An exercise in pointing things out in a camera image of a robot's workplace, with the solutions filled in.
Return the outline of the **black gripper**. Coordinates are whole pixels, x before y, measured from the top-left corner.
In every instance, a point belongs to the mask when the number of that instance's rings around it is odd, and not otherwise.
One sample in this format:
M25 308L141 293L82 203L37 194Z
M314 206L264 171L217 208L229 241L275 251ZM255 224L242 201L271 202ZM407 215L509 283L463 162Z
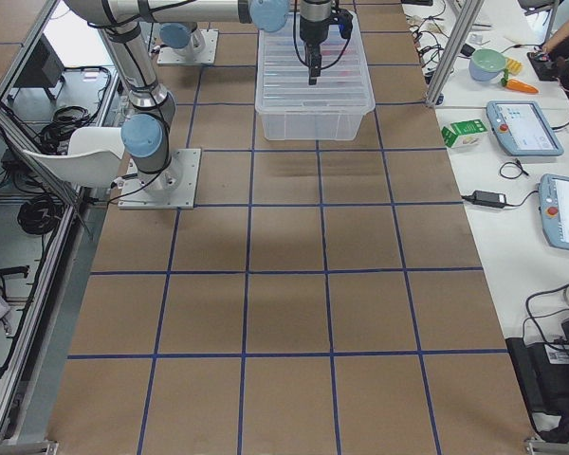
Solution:
M328 0L302 0L300 36L304 42L304 62L308 84L316 85L321 75L321 46L328 36L332 7Z

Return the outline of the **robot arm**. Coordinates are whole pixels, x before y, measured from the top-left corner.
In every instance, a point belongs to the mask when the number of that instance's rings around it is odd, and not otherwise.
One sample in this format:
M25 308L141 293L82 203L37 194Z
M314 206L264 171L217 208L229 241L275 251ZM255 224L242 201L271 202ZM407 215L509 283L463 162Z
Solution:
M197 23L165 23L160 26L159 37L162 44L177 53L197 53L206 44Z
M154 198L172 194L184 168L169 144L174 96L156 74L140 25L223 21L276 32L292 9L287 1L70 1L68 6L100 32L124 79L132 112L122 124L121 140L137 167L141 191Z

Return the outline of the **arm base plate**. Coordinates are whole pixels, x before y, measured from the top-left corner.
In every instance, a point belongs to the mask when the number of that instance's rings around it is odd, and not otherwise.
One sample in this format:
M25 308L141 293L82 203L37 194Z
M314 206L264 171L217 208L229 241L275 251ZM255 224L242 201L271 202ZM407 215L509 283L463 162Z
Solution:
M127 174L136 173L122 186L124 196L117 200L120 209L192 209L195 202L201 150L176 149L170 165L156 180L153 175L139 173L132 158Z
M219 31L197 29L185 47L177 48L163 44L157 57L160 66L213 65L216 57Z

